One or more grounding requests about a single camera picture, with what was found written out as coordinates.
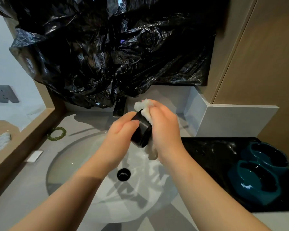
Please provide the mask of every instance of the hand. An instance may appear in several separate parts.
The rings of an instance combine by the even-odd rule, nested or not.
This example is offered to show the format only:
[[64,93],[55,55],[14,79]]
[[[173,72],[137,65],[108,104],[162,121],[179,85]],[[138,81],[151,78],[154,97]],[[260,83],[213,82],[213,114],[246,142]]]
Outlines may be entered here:
[[152,117],[152,136],[158,150],[158,158],[162,164],[168,158],[184,149],[177,115],[171,112],[165,105],[150,100],[154,106],[149,108]]
[[106,139],[95,155],[99,156],[101,163],[104,163],[111,171],[118,167],[121,160],[127,153],[131,144],[131,137],[139,126],[139,120],[131,119],[136,112],[129,112],[113,122]]

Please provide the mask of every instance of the green bracelet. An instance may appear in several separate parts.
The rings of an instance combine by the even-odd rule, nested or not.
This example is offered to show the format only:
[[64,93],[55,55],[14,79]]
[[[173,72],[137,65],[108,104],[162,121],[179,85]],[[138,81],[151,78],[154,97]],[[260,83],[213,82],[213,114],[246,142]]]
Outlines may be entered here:
[[[56,130],[62,130],[62,134],[58,137],[55,137],[55,138],[51,137],[50,135],[52,134],[52,132],[54,132]],[[50,141],[57,141],[57,140],[62,139],[65,135],[66,135],[66,130],[63,127],[55,127],[55,128],[51,129],[49,134],[47,134],[47,139],[49,139]]]

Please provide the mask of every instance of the black tray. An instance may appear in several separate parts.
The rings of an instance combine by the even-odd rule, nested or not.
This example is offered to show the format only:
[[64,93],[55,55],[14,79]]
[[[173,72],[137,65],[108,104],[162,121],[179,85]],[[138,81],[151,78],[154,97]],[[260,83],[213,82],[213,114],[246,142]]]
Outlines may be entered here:
[[257,138],[197,138],[182,137],[182,142],[192,158],[236,201],[250,212],[289,211],[289,170],[279,177],[281,195],[272,203],[262,206],[239,196],[231,185],[227,172],[241,160],[240,152]]

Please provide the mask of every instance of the wall outlet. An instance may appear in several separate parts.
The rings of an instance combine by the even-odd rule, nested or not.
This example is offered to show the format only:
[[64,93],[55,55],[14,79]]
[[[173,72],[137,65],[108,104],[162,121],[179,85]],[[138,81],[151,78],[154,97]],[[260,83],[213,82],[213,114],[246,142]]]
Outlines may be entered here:
[[0,103],[8,103],[9,100],[13,103],[19,103],[19,100],[17,99],[11,86],[0,85]]

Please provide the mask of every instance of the black cup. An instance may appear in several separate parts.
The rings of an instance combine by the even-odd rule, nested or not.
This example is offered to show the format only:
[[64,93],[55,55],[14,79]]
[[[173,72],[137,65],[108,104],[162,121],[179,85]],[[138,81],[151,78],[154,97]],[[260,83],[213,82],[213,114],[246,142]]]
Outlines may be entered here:
[[148,144],[148,141],[152,135],[152,125],[147,119],[141,114],[141,110],[136,113],[132,120],[139,120],[139,127],[134,132],[131,137],[131,141],[137,147],[145,147]]

